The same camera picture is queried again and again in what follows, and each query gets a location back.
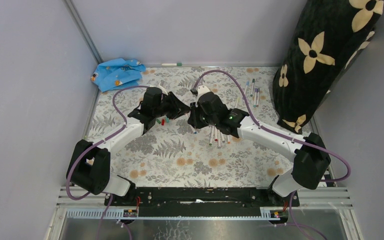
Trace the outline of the light blue cap marker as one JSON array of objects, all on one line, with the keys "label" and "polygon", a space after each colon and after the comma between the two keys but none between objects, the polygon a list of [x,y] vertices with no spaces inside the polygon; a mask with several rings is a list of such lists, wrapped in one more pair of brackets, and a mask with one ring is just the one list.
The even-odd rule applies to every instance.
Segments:
[{"label": "light blue cap marker", "polygon": [[247,90],[248,90],[248,88],[249,88],[249,81],[247,81],[246,82],[246,84],[245,84],[245,87],[244,87],[244,90],[243,90],[243,93],[244,93],[244,99],[246,99],[246,93],[247,93]]}]

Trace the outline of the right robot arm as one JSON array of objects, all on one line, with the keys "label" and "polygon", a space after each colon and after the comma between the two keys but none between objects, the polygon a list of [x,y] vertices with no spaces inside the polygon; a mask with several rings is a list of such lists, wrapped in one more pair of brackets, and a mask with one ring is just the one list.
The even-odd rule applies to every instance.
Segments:
[{"label": "right robot arm", "polygon": [[211,91],[199,94],[190,103],[188,123],[196,129],[214,126],[224,135],[258,143],[292,162],[292,169],[277,176],[266,193],[273,206],[281,205],[293,191],[315,190],[331,162],[322,151],[324,144],[319,135],[302,136],[263,124],[247,111],[228,108]]}]

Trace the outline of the green-capped marker by wall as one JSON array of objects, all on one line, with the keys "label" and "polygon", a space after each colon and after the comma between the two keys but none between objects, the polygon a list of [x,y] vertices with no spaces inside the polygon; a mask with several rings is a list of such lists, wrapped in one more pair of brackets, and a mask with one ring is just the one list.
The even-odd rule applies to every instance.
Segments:
[{"label": "green-capped marker by wall", "polygon": [[183,64],[181,62],[176,62],[176,63],[162,63],[162,67],[181,67]]}]

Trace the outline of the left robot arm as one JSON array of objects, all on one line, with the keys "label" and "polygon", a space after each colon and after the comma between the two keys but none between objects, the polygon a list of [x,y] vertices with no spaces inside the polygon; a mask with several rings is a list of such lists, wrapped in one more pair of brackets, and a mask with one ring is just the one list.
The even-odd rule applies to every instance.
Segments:
[{"label": "left robot arm", "polygon": [[128,115],[124,123],[106,137],[95,141],[80,140],[75,145],[66,173],[65,189],[69,198],[80,200],[70,192],[70,184],[79,186],[87,194],[116,195],[124,206],[132,204],[134,184],[125,177],[111,173],[111,153],[119,152],[127,144],[148,132],[160,117],[174,120],[190,111],[190,107],[179,100],[173,92],[163,87],[147,87],[143,100]]}]

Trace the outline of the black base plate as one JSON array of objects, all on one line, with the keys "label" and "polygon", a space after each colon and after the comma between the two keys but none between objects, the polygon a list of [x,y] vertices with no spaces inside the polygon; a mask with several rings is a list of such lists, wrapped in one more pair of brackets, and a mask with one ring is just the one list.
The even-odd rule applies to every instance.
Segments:
[{"label": "black base plate", "polygon": [[262,208],[300,206],[298,195],[277,196],[256,187],[134,187],[105,205],[133,207],[139,217],[261,217]]}]

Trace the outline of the black floral plush pillow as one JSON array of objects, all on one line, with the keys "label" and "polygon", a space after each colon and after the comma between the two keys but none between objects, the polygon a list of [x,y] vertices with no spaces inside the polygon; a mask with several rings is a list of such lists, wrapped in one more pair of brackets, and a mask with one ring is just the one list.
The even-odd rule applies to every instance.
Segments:
[{"label": "black floral plush pillow", "polygon": [[382,0],[309,0],[272,82],[278,125],[301,134],[333,84],[365,49]]}]

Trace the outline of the floral table mat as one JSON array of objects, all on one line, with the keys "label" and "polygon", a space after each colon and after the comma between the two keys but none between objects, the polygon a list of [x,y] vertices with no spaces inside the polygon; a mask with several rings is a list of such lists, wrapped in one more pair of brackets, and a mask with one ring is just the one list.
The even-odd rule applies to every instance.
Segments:
[{"label": "floral table mat", "polygon": [[[233,108],[240,92],[252,79],[259,88],[258,106],[251,108],[254,116],[276,127],[277,112],[271,99],[271,87],[276,67],[152,67],[139,81],[139,88],[116,93],[107,91],[97,98],[87,140],[106,137],[123,124],[122,116],[130,113],[143,99],[145,86],[164,82],[182,102],[195,100],[191,94],[198,77],[202,83]],[[241,99],[237,105],[246,109]],[[143,136],[136,138],[118,152],[111,154],[110,169],[134,182],[138,187],[267,187],[273,178],[286,173],[292,163],[279,153],[250,140],[230,137],[231,143],[213,140],[211,129],[194,134],[182,116],[162,125],[156,122]]]}]

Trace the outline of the green cap red-end marker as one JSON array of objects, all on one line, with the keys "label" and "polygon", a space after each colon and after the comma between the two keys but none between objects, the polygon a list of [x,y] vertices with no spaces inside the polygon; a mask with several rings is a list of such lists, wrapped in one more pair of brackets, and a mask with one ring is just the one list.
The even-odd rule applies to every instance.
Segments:
[{"label": "green cap red-end marker", "polygon": [[214,126],[214,141],[215,142],[218,142],[218,129]]}]

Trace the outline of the blue patterned cloth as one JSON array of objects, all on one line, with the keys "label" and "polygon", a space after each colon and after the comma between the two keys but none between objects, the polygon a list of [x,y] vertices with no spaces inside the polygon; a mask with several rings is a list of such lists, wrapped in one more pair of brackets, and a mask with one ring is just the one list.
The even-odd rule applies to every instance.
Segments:
[{"label": "blue patterned cloth", "polygon": [[137,59],[116,58],[100,63],[90,81],[104,93],[137,86],[145,71],[145,65]]}]

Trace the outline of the pale yellow cap marker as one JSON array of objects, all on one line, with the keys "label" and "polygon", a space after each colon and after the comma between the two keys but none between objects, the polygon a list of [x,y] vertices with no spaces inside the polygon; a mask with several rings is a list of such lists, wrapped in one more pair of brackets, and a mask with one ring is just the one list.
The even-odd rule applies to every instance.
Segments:
[{"label": "pale yellow cap marker", "polygon": [[237,108],[240,99],[241,98],[239,96],[236,98],[236,101],[235,101],[235,104],[234,104],[234,108]]}]

